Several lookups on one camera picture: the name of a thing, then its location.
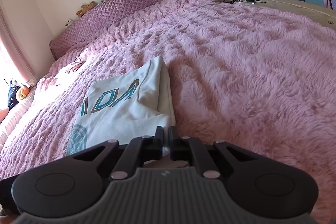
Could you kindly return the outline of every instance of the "gray ribbed plate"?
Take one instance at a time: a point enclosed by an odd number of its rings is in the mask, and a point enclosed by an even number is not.
[[[74,216],[42,219],[22,214],[14,224],[316,224],[308,214],[272,220],[255,216],[235,204],[223,184],[199,176],[194,167],[138,168],[135,175],[110,183],[102,198]]]

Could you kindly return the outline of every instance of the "teddy bear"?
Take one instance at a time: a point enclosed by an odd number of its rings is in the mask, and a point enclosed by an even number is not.
[[[82,5],[81,10],[79,10],[76,15],[78,15],[79,18],[81,18],[83,15],[85,15],[88,11],[90,11],[93,7],[96,6],[96,3],[94,1],[90,2],[88,5]]]

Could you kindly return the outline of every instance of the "teal graphic print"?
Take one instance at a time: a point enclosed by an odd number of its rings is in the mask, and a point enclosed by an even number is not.
[[[116,104],[118,104],[123,99],[127,100],[127,99],[132,98],[132,95],[137,89],[138,85],[139,85],[139,79],[134,80],[133,83],[129,86],[128,90],[118,100],[111,103],[109,107],[114,107]]]
[[[86,141],[87,129],[80,124],[75,124],[70,134],[66,155],[70,156],[86,149]]]
[[[115,90],[109,90],[109,91],[107,91],[107,92],[104,92],[104,93],[98,98],[96,104],[94,105],[94,107],[93,107],[92,110],[91,110],[91,113],[95,113],[95,112],[97,112],[97,111],[103,109],[104,107],[108,106],[110,103],[112,103],[112,102],[116,99],[116,97],[117,97],[117,95],[118,95],[118,90],[119,90],[119,89],[115,89]],[[103,99],[104,99],[104,97],[105,97],[106,95],[110,95],[109,100],[108,100],[106,103],[101,104],[101,102],[103,101]]]

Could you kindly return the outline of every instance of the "white pillow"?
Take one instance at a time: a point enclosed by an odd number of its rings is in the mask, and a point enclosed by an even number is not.
[[[36,87],[33,87],[27,97],[20,101],[15,107],[13,107],[4,120],[0,124],[0,151],[3,148],[8,136],[12,133],[15,126],[19,123],[23,114],[25,114],[28,108],[31,106]]]

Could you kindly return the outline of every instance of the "beige mattress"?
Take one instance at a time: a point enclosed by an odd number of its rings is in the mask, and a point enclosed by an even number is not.
[[[336,30],[336,10],[320,7],[299,0],[262,0],[264,3],[247,3],[246,5],[275,8],[281,11],[293,12],[295,14],[309,17],[322,26]]]

